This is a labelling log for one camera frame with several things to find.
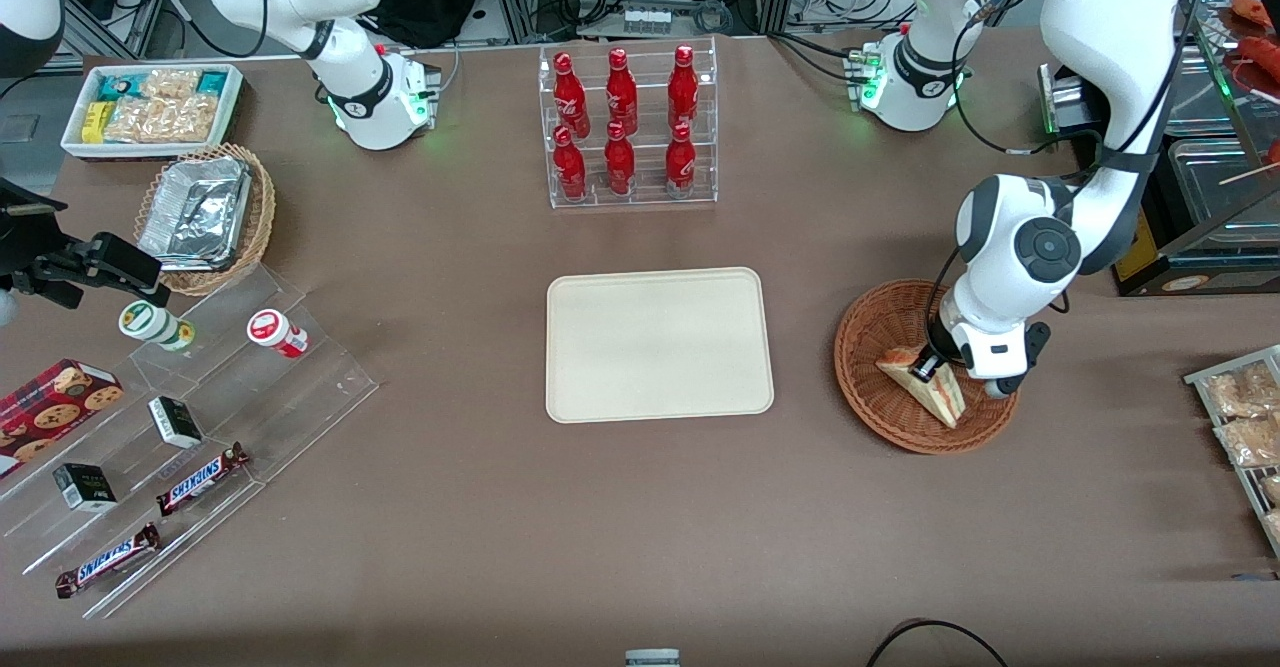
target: yellow label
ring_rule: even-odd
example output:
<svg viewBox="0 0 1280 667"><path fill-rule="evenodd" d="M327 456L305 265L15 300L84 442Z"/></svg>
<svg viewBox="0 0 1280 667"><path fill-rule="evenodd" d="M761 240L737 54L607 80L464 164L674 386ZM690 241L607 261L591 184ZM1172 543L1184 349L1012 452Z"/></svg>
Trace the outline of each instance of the yellow label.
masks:
<svg viewBox="0 0 1280 667"><path fill-rule="evenodd" d="M1138 213L1138 229L1134 230L1133 245L1129 246L1129 252L1116 261L1116 275L1121 280L1129 279L1155 262L1156 257L1158 257L1156 238L1151 237L1147 211L1142 210Z"/></svg>
<svg viewBox="0 0 1280 667"><path fill-rule="evenodd" d="M114 110L115 102L90 102L88 110L84 111L84 124L81 127L81 142L101 143L102 131L111 120Z"/></svg>

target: aluminum foil container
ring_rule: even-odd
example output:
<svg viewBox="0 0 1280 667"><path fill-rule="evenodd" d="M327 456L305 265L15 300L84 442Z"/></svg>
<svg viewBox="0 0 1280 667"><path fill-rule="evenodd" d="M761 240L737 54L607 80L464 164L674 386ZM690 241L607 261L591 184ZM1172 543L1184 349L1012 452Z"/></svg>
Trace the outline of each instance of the aluminum foil container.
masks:
<svg viewBox="0 0 1280 667"><path fill-rule="evenodd" d="M253 170L237 157L178 163L160 175L138 247L164 271L223 271L236 262Z"/></svg>

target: white storage bin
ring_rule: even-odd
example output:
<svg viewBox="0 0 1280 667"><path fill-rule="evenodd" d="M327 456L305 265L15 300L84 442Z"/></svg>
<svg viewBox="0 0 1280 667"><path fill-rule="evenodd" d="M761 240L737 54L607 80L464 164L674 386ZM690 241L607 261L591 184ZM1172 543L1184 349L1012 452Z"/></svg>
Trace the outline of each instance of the white storage bin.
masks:
<svg viewBox="0 0 1280 667"><path fill-rule="evenodd" d="M81 140L81 128L84 125L84 114L88 106L97 97L102 87L102 79L109 76L125 73L145 73L154 69L180 69L180 70L206 70L206 73L227 73L227 83L223 84L223 93L218 99L218 111L214 114L214 125L209 131L209 140L205 142L168 142L168 143L87 143ZM223 143L227 129L232 123L236 111L236 100L239 97L243 78L241 70L224 61L165 61L164 64L128 64L93 67L84 76L79 97L76 99L76 108L67 120L67 129L63 131L63 149L68 155L81 157L81 160L148 160L148 157L174 157L195 152L196 149L212 147Z"/></svg>

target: red aluminum bottle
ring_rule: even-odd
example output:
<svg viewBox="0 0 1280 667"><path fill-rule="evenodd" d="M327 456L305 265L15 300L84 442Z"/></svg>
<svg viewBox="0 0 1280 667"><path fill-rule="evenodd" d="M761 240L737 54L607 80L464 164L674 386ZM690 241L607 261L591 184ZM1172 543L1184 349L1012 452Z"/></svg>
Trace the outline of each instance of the red aluminum bottle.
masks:
<svg viewBox="0 0 1280 667"><path fill-rule="evenodd" d="M581 202L586 198L586 163L582 161L582 154L573 143L573 136L567 125L556 125L552 137L556 140L552 161L556 163L556 178L561 183L561 192L570 202Z"/></svg>
<svg viewBox="0 0 1280 667"><path fill-rule="evenodd" d="M591 120L586 117L586 90L573 74L573 60L567 52L553 58L556 65L556 110L561 124L573 131L573 137L585 140L591 133Z"/></svg>
<svg viewBox="0 0 1280 667"><path fill-rule="evenodd" d="M609 82L604 84L604 93L609 99L609 120L622 123L627 134L635 134L640 129L640 102L636 78L627 69L626 49L609 49Z"/></svg>
<svg viewBox="0 0 1280 667"><path fill-rule="evenodd" d="M694 47L676 47L676 69L667 83L667 122L675 129L680 123L692 124L698 117L698 74L694 73Z"/></svg>
<svg viewBox="0 0 1280 667"><path fill-rule="evenodd" d="M686 198L694 189L694 160L698 157L689 142L689 123L671 129L667 146L667 193L672 198Z"/></svg>
<svg viewBox="0 0 1280 667"><path fill-rule="evenodd" d="M622 123L609 123L609 143L604 146L604 164L609 169L609 189L618 197L631 195L636 175L636 152L627 141Z"/></svg>

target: white lid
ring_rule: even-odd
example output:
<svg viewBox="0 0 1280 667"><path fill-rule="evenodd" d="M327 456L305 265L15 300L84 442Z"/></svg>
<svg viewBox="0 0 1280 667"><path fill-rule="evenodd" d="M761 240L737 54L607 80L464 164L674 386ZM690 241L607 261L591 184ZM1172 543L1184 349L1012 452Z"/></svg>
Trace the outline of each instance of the white lid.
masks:
<svg viewBox="0 0 1280 667"><path fill-rule="evenodd" d="M244 333L250 342L262 347L275 347L289 330L289 320L279 310L259 310L248 319Z"/></svg>

